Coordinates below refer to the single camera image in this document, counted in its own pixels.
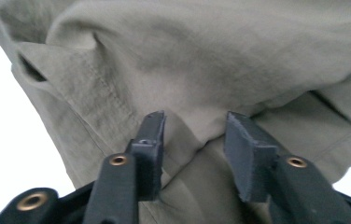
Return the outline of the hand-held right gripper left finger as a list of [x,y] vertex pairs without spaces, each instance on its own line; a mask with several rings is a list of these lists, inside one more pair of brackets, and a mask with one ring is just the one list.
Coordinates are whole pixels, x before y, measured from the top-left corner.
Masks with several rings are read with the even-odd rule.
[[156,111],[144,116],[127,152],[136,160],[139,201],[154,201],[161,190],[165,115]]

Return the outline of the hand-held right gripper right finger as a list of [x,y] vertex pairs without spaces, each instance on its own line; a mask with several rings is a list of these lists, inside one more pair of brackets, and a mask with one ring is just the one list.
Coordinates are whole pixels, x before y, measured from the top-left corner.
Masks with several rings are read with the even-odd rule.
[[278,150],[278,143],[252,119],[228,113],[224,152],[243,202],[267,201],[267,169],[274,164]]

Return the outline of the olive green shirt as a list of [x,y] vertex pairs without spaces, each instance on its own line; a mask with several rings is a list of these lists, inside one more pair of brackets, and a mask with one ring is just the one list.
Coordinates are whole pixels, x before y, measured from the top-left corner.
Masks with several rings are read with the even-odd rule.
[[82,187],[165,113],[141,224],[267,224],[223,153],[245,114],[329,182],[351,167],[351,0],[0,0],[0,45]]

